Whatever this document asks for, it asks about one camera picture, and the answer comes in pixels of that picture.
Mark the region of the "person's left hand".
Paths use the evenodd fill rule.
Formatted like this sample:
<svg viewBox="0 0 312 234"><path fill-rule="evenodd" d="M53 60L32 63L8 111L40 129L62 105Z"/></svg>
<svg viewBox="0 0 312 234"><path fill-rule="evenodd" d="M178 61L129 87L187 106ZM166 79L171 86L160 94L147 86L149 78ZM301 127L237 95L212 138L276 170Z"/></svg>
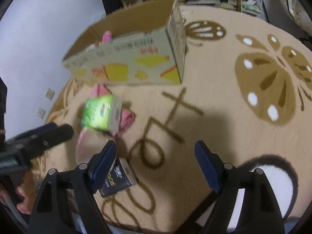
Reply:
<svg viewBox="0 0 312 234"><path fill-rule="evenodd" d="M23 201L16 205L20 213L30 215L36 200L34 175L31 170L25 172L23 182L15 189L15 193L23 197Z"/></svg>

